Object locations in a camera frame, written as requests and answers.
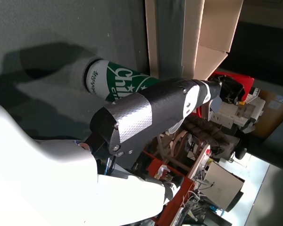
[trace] cable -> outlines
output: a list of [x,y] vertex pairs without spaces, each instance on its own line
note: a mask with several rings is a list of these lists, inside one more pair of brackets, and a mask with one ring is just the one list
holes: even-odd
[[199,188],[198,190],[206,190],[206,189],[211,188],[213,185],[214,185],[214,183],[212,183],[210,187],[206,187],[206,188],[202,188],[202,189]]
[[110,165],[110,167],[109,167],[109,169],[108,169],[108,171],[107,171],[107,175],[111,175],[111,173],[113,172],[114,167],[115,167],[115,164],[116,164],[116,161],[117,161],[116,156],[113,156],[111,165]]

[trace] cardboard box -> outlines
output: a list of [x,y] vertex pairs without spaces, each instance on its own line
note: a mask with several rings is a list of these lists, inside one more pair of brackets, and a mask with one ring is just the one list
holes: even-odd
[[[174,25],[172,16],[184,13],[184,21],[181,22],[184,23],[183,38],[181,43],[177,40],[173,43],[182,52],[181,71],[175,77],[206,80],[221,64],[231,49],[242,2],[243,0],[186,0],[184,10],[176,7],[176,1],[165,2],[171,5],[171,10],[164,17],[166,26],[170,20],[170,29]],[[161,65],[174,65],[173,62],[161,61],[162,56],[159,55],[158,46],[160,49],[169,46],[158,43],[162,36],[159,36],[162,29],[159,27],[161,23],[158,23],[158,12],[161,14],[162,9],[158,7],[161,6],[157,5],[156,0],[145,0],[150,73],[157,78],[160,74],[161,78],[165,73],[159,73]]]
[[277,94],[261,90],[259,97],[266,101],[263,114],[256,123],[252,134],[263,139],[268,138],[273,131],[283,122],[283,103],[276,101]]

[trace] green and white can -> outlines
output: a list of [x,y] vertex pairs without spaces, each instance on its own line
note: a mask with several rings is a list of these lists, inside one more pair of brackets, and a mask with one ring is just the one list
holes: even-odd
[[92,63],[85,76],[88,91],[109,102],[159,82],[158,79],[108,60]]

